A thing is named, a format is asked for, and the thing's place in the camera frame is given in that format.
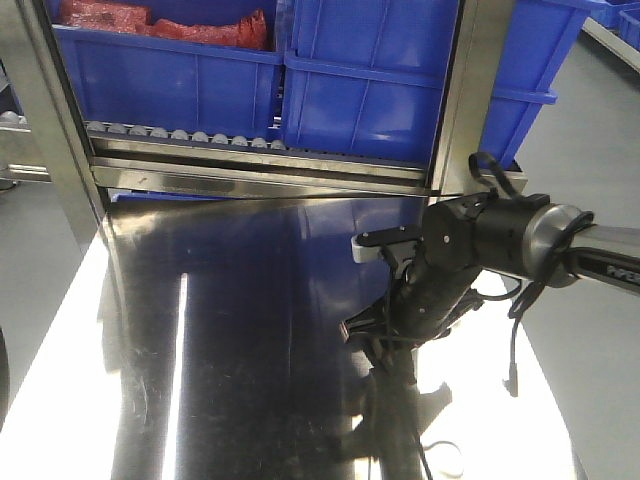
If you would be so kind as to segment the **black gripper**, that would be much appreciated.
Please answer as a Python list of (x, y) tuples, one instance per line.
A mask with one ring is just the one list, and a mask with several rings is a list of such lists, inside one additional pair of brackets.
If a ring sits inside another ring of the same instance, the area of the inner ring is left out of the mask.
[(487, 201), (459, 197), (426, 207), (414, 258), (398, 264), (384, 252), (390, 285), (381, 298), (341, 324), (344, 340), (375, 355), (395, 347), (413, 350), (441, 336), (481, 271), (472, 237)]

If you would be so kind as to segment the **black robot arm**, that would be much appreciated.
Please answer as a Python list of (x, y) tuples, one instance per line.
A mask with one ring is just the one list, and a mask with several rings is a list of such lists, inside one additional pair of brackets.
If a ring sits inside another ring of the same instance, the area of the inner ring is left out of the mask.
[(639, 232), (597, 225), (589, 211), (546, 195), (503, 199), (477, 193), (427, 207), (419, 225), (353, 238), (355, 261), (380, 255), (391, 284), (382, 298), (341, 325), (347, 341), (414, 349), (448, 334), (473, 308), (479, 273), (527, 281), (509, 315), (520, 320), (547, 287), (587, 278), (639, 291)]

